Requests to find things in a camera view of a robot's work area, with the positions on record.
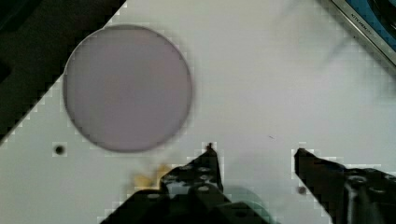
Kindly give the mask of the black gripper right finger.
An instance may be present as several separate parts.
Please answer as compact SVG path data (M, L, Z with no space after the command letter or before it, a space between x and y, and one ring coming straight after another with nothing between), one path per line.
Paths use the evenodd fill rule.
M332 219L332 224L396 224L396 179L374 168L346 168L304 148L294 171Z

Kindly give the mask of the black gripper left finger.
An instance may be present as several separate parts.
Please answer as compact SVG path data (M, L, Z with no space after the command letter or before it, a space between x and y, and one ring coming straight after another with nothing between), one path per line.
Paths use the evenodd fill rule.
M243 202L223 193L218 154L211 145L160 178L158 189L134 193L100 224L268 224Z

